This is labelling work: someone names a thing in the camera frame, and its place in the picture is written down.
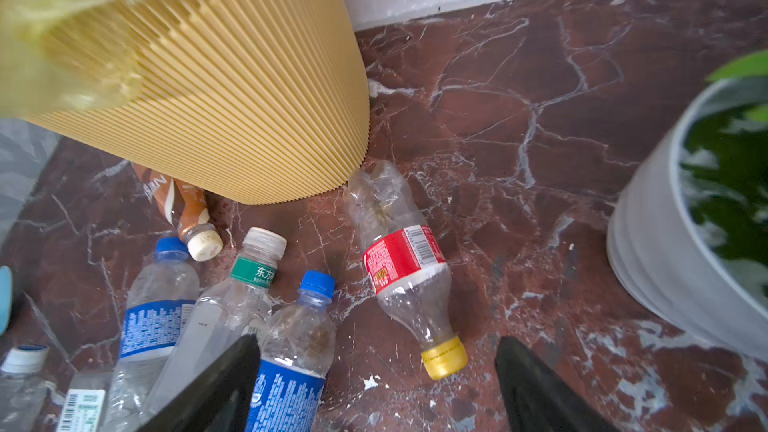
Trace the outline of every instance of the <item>plastic bag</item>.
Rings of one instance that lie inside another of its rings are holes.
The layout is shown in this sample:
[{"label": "plastic bag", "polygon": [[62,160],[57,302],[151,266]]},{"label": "plastic bag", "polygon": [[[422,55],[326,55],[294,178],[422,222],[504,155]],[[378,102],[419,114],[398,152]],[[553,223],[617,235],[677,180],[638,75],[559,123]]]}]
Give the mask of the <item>plastic bag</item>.
[{"label": "plastic bag", "polygon": [[121,106],[140,90],[140,0],[0,0],[0,116]]}]

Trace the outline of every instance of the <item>teal object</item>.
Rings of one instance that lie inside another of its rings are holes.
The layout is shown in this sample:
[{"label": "teal object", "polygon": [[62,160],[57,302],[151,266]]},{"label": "teal object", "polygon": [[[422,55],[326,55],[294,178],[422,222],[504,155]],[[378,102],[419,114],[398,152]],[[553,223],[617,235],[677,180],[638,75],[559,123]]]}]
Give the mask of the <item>teal object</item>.
[{"label": "teal object", "polygon": [[3,335],[8,329],[8,321],[11,320],[12,293],[11,269],[7,265],[3,265],[0,267],[0,335]]}]

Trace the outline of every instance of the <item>yellow pleated trash bin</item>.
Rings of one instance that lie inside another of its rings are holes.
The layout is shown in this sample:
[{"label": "yellow pleated trash bin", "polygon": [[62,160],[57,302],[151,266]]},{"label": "yellow pleated trash bin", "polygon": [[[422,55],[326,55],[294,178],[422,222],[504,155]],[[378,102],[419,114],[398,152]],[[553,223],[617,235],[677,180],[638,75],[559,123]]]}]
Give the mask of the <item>yellow pleated trash bin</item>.
[{"label": "yellow pleated trash bin", "polygon": [[368,88],[343,0],[107,8],[129,24],[138,96],[30,122],[245,204],[325,192],[360,166]]}]

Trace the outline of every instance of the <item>blue label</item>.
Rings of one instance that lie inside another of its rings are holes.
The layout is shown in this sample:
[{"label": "blue label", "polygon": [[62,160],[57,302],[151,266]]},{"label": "blue label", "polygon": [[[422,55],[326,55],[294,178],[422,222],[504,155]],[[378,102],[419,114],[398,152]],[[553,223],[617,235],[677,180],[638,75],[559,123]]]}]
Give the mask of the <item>blue label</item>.
[{"label": "blue label", "polygon": [[325,382],[262,360],[246,432],[310,432]]},{"label": "blue label", "polygon": [[190,300],[157,301],[125,311],[120,358],[176,345],[193,306]]}]

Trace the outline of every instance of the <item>crushed plastic bottle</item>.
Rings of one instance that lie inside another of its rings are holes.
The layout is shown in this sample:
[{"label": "crushed plastic bottle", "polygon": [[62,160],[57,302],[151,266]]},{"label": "crushed plastic bottle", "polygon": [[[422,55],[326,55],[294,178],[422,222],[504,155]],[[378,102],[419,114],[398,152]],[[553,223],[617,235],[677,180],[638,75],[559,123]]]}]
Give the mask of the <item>crushed plastic bottle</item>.
[{"label": "crushed plastic bottle", "polygon": [[189,324],[149,395],[142,420],[160,412],[239,336],[250,333],[261,340],[272,312],[267,289],[287,244],[274,232],[250,228],[230,277],[197,299]]},{"label": "crushed plastic bottle", "polygon": [[112,370],[81,370],[69,383],[56,432],[95,432],[107,412]]},{"label": "crushed plastic bottle", "polygon": [[48,389],[40,377],[48,348],[19,345],[0,366],[0,432],[29,432],[43,408]]},{"label": "crushed plastic bottle", "polygon": [[370,175],[362,169],[351,175],[344,206],[376,299],[416,337],[429,377],[464,368],[466,350],[448,321],[451,271],[408,182],[391,162],[378,161]]},{"label": "crushed plastic bottle", "polygon": [[156,262],[145,267],[130,287],[103,432],[130,432],[140,426],[141,408],[200,290],[197,273],[186,263],[188,258],[181,240],[162,238]]},{"label": "crushed plastic bottle", "polygon": [[267,322],[246,430],[310,432],[333,362],[336,330],[326,308],[336,281],[308,271],[295,303]]}]

